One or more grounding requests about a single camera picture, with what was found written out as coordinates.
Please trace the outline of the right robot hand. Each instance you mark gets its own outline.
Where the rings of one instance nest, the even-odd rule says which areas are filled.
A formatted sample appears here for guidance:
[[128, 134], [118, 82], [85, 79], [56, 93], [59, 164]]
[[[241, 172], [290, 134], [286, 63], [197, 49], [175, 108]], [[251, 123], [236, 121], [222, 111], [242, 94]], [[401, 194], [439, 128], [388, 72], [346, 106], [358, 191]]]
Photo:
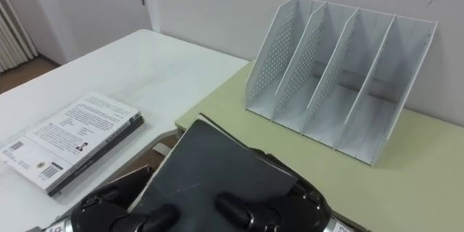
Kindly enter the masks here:
[[219, 193], [215, 197], [216, 210], [241, 231], [324, 231], [333, 211], [321, 192], [274, 155], [260, 149], [255, 152], [289, 171], [297, 182], [288, 194], [263, 202], [246, 202], [232, 193]]

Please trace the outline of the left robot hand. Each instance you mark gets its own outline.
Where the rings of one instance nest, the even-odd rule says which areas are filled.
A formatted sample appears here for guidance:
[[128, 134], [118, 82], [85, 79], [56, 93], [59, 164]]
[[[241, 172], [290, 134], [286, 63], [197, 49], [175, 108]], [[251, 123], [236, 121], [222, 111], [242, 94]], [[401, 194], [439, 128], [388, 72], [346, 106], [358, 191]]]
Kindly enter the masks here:
[[168, 231], [181, 216], [175, 205], [164, 204], [148, 214], [129, 210], [153, 173], [149, 166], [140, 167], [92, 191], [71, 212], [72, 229], [83, 232]]

